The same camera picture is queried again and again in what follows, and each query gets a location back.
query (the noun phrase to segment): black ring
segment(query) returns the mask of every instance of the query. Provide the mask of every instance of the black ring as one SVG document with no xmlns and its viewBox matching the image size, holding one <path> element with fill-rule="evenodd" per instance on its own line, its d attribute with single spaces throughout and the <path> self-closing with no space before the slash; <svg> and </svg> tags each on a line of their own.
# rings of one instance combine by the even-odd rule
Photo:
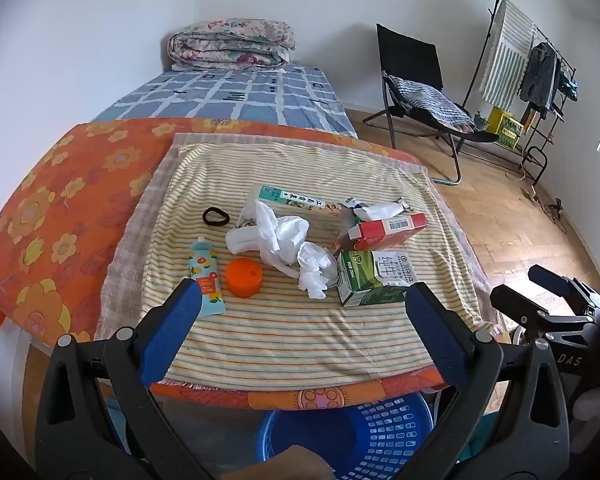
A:
<svg viewBox="0 0 600 480">
<path fill-rule="evenodd" d="M 209 213 L 216 213 L 220 215 L 222 220 L 208 220 L 206 216 Z M 205 212 L 202 213 L 202 221 L 207 225 L 212 225 L 213 227 L 222 227 L 231 221 L 231 217 L 229 216 L 229 213 L 222 211 L 222 209 L 219 207 L 208 207 L 205 209 Z"/>
</svg>

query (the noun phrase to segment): green and white carton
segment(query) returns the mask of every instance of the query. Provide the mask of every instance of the green and white carton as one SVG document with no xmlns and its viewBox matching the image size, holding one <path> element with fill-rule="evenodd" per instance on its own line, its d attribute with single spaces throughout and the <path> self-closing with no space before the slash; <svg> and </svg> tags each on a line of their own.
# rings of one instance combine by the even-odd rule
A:
<svg viewBox="0 0 600 480">
<path fill-rule="evenodd" d="M 417 281 L 405 251 L 342 251 L 338 257 L 342 306 L 404 301 L 404 291 Z"/>
</svg>

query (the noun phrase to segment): laundry basket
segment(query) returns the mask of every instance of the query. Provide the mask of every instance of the laundry basket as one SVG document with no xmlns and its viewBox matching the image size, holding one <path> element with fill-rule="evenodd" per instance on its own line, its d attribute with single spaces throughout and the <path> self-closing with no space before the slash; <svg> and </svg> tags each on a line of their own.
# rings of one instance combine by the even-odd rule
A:
<svg viewBox="0 0 600 480">
<path fill-rule="evenodd" d="M 385 480 L 426 439 L 433 421 L 420 394 L 338 408 L 270 412 L 256 441 L 262 462 L 294 444 L 320 455 L 340 480 Z"/>
</svg>

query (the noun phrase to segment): red box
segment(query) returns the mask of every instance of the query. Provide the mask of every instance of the red box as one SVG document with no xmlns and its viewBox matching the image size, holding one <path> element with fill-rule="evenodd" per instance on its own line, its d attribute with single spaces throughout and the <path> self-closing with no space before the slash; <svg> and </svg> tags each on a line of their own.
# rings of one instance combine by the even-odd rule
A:
<svg viewBox="0 0 600 480">
<path fill-rule="evenodd" d="M 360 222 L 349 229 L 347 235 L 355 250 L 375 251 L 396 246 L 428 225 L 424 213 L 403 213 L 386 220 Z"/>
</svg>

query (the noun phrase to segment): orange lid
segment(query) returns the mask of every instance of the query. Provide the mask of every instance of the orange lid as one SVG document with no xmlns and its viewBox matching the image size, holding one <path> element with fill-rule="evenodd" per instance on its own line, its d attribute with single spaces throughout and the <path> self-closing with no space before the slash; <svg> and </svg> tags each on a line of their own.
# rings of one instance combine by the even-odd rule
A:
<svg viewBox="0 0 600 480">
<path fill-rule="evenodd" d="M 234 296 L 249 298 L 260 290 L 262 268 L 250 258 L 236 258 L 225 267 L 222 282 Z"/>
</svg>

